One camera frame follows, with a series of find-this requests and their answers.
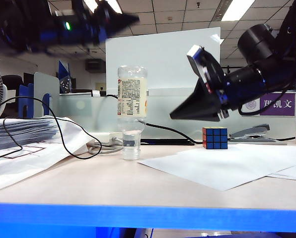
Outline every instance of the air conditioner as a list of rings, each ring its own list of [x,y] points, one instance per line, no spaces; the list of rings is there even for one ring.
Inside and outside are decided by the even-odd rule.
[[[106,62],[102,59],[87,59],[85,70],[90,73],[106,73]]]

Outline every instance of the power strip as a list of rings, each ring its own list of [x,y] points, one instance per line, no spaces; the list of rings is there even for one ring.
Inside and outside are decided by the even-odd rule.
[[[113,138],[123,139],[121,132],[90,132],[89,134],[96,137],[103,145],[116,145]]]

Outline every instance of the upside-down bottle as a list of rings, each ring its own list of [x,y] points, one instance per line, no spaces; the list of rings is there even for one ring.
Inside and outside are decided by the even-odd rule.
[[[147,115],[147,70],[140,66],[118,68],[118,127],[123,133],[123,158],[140,158],[141,132]]]

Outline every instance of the white desk surface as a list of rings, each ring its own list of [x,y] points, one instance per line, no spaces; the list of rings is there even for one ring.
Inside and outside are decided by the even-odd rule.
[[[141,157],[155,158],[196,147],[200,146],[142,146]],[[288,212],[296,210],[296,181],[261,178],[228,191],[218,191],[152,169],[137,161],[122,160],[121,154],[116,153],[89,160],[68,157],[44,172],[1,189],[1,203],[264,209]]]

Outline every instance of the bottle label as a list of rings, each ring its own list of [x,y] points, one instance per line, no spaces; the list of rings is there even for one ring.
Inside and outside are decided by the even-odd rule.
[[[147,80],[145,78],[118,79],[118,107],[120,117],[146,117]]]

